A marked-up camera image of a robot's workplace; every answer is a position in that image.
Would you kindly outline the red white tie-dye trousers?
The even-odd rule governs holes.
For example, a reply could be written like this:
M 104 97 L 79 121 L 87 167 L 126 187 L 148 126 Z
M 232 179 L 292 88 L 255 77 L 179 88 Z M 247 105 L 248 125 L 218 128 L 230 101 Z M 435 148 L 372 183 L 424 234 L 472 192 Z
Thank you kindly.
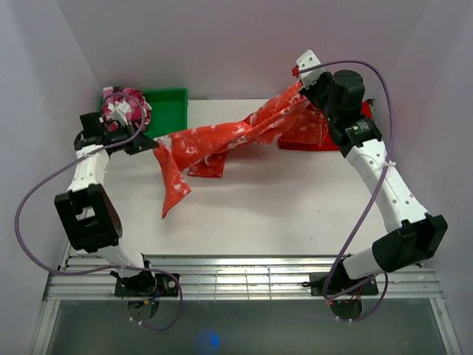
M 328 134 L 323 112 L 299 92 L 297 82 L 242 121 L 185 129 L 156 138 L 165 197 L 162 217 L 191 192 L 184 175 L 220 178 L 227 152 L 251 143 L 321 146 Z

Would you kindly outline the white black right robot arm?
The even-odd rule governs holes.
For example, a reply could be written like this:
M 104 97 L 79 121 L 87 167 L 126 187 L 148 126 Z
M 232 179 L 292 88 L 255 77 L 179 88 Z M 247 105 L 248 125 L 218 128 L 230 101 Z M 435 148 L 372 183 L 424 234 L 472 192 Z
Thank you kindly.
M 378 207 L 387 231 L 371 247 L 336 262 L 326 284 L 350 294 L 366 277 L 433 258 L 448 229 L 446 219 L 414 197 L 378 127 L 362 112 L 363 78 L 352 70 L 313 70 L 300 79 L 301 94 L 326 116 L 330 139 L 370 191 L 370 204 Z

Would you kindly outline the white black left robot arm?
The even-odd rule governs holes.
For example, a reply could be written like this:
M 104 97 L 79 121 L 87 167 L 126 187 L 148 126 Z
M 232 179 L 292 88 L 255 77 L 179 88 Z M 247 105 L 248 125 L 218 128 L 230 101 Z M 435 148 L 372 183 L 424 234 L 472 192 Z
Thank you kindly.
M 144 270 L 149 265 L 143 254 L 120 244 L 123 226 L 104 179 L 112 154 L 136 155 L 157 148 L 158 143 L 121 119 L 114 120 L 118 128 L 110 130 L 99 112 L 81 115 L 80 120 L 83 129 L 74 142 L 78 162 L 67 190 L 55 196 L 56 211 L 71 247 L 117 266 L 116 277 L 131 277 L 133 289 L 149 295 L 156 289 L 157 278 Z

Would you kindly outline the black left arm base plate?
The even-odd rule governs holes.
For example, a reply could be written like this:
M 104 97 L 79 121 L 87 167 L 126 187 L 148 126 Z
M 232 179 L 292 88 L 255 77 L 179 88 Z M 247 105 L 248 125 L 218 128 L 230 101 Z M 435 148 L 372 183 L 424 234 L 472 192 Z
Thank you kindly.
M 176 297 L 179 295 L 177 281 L 179 274 L 170 277 L 167 274 L 142 271 L 132 277 L 117 277 L 114 295 L 116 297 Z

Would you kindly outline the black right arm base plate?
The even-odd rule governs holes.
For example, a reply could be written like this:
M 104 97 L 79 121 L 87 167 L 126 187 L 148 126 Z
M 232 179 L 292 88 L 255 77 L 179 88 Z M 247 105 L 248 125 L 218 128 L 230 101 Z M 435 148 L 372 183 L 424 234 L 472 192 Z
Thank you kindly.
M 308 287 L 313 296 L 321 296 L 323 294 L 323 286 L 327 279 L 327 272 L 313 272 L 309 274 Z M 348 288 L 361 282 L 363 278 L 357 280 L 351 280 L 348 277 L 339 278 L 333 275 L 328 288 L 327 295 L 337 294 L 342 291 L 346 291 Z M 353 289 L 349 295 L 355 295 L 361 291 L 361 296 L 375 296 L 378 295 L 378 286 L 375 280 L 371 280 L 363 284 L 360 288 Z

